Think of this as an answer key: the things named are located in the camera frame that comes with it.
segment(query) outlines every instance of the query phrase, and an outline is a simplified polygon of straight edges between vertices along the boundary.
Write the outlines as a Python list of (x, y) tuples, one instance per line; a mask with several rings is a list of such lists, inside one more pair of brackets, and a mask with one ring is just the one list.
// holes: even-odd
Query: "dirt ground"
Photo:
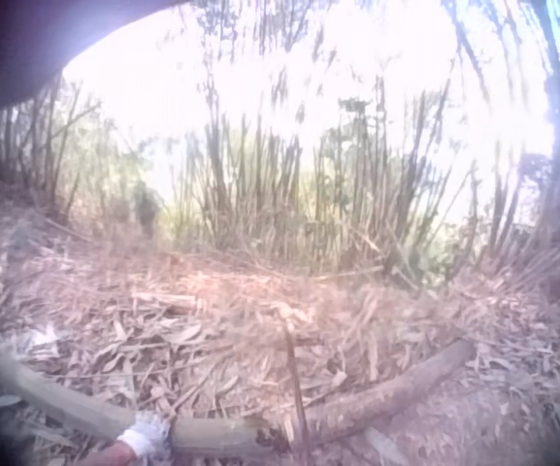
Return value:
[[(308, 406), (391, 380), (457, 338), (477, 348), (426, 399), (317, 449), (316, 464), (560, 461), (560, 309), (540, 296), (505, 295), (477, 273), (420, 294), (367, 276), (294, 276), (227, 253), (89, 239), (0, 203), (0, 342), (67, 387), (169, 418), (292, 412), (279, 321)], [(32, 407), (7, 412), (35, 464), (105, 445)]]

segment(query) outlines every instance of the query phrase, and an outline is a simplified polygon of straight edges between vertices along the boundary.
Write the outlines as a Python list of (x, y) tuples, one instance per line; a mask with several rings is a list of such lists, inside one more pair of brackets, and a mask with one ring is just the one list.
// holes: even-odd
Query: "vegetation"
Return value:
[[(204, 131), (130, 141), (60, 76), (0, 113), (0, 179), (97, 234), (136, 217), (175, 248), (195, 239), (312, 273), (374, 268), (409, 287), (479, 267), (560, 299), (560, 0), (443, 0), (447, 72), (423, 85), (412, 77), (418, 84), (401, 87), (414, 59), (408, 30), (388, 35), (391, 46), (368, 67), (351, 69), (357, 52), (346, 51), (334, 17), (361, 12), (377, 31), (398, 32), (394, 21), (418, 20), (421, 8), (403, 0), (183, 8), (178, 21), (202, 54)], [(252, 60), (270, 79), (252, 92), (258, 111), (235, 115), (221, 80)], [(340, 92), (327, 79), (338, 70)], [(535, 113), (543, 83), (553, 146), (534, 153), (497, 122), (507, 109)], [(320, 102), (333, 109), (331, 123), (312, 138)], [(477, 148), (467, 135), (479, 132), (487, 136)], [(144, 187), (158, 154), (171, 160), (170, 196)]]

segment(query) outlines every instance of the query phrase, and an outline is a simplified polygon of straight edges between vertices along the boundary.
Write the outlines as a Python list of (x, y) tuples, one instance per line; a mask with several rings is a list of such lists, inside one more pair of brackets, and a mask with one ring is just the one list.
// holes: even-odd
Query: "sky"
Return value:
[[(395, 89), (388, 96), (390, 114), (402, 114), (406, 96), (419, 95), (422, 89), (439, 89), (449, 72), (456, 50), (456, 38), (449, 19), (439, 2), (386, 2), (380, 14), (367, 13), (355, 2), (341, 0), (325, 17), (325, 47), (337, 50), (335, 65), (322, 74), (311, 60), (311, 50), (295, 47), (290, 55), (276, 53), (261, 59), (246, 56), (236, 64), (217, 67), (217, 92), (230, 119), (239, 124), (243, 113), (254, 117), (260, 112), (280, 134), (300, 135), (305, 153), (318, 144), (322, 131), (338, 124), (338, 99), (351, 96), (372, 98), (375, 76), (384, 69), (385, 85)], [(183, 6), (184, 16), (193, 7)], [(467, 16), (472, 24), (470, 39), (482, 45), (488, 55), (500, 55), (499, 44), (492, 35), (480, 34), (479, 18)], [(170, 33), (171, 40), (166, 41)], [(77, 57), (65, 70), (65, 76), (83, 80), (84, 88), (100, 97), (104, 110), (116, 124), (137, 139), (149, 136), (182, 137), (187, 131), (200, 132), (208, 117), (204, 97), (197, 83), (204, 79), (200, 30), (188, 22), (182, 31), (179, 10), (147, 17), (115, 32)], [(386, 63), (389, 56), (400, 59)], [(491, 86), (493, 113), (487, 112), (466, 73), (469, 88), (469, 127), (459, 127), (459, 137), (466, 141), (467, 154), (461, 165), (469, 165), (474, 156), (492, 158), (495, 137), (507, 144), (527, 150), (550, 153), (552, 128), (545, 118), (547, 103), (543, 91), (544, 72), (540, 58), (524, 53), (530, 87), (530, 109), (512, 103), (505, 84), (505, 69), (497, 63), (485, 65), (485, 75), (502, 85)], [(269, 105), (260, 107), (260, 95), (269, 88), (269, 77), (286, 63), (289, 70), (289, 110), (273, 114)], [(352, 78), (355, 71), (362, 83)], [(317, 97), (317, 84), (324, 85), (324, 97)], [(299, 127), (294, 115), (298, 105), (307, 102), (304, 123)], [(401, 124), (390, 126), (390, 137), (402, 140)], [(439, 161), (446, 165), (443, 154)], [(158, 154), (152, 184), (160, 192), (171, 191), (166, 174), (170, 161)]]

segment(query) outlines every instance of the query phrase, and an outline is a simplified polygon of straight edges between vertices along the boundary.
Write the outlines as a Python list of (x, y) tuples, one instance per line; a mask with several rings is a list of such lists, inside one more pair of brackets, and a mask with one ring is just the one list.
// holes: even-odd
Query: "leaf litter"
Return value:
[[(285, 324), (306, 406), (393, 379), (463, 337), (478, 355), (454, 380), (316, 462), (514, 463), (495, 448), (533, 464), (537, 446), (560, 442), (560, 319), (538, 295), (502, 294), (476, 272), (421, 294), (364, 276), (309, 279), (216, 251), (116, 250), (53, 224), (0, 209), (0, 342), (69, 388), (168, 418), (264, 417), (295, 410)], [(4, 395), (2, 410), (32, 419), (45, 464), (95, 448)]]

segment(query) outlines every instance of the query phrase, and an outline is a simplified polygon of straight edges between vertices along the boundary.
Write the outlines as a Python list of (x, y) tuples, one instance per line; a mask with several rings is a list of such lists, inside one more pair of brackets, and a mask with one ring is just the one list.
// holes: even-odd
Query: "hand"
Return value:
[(135, 423), (117, 439), (128, 445), (137, 458), (169, 452), (167, 437), (170, 424), (155, 413), (137, 413)]

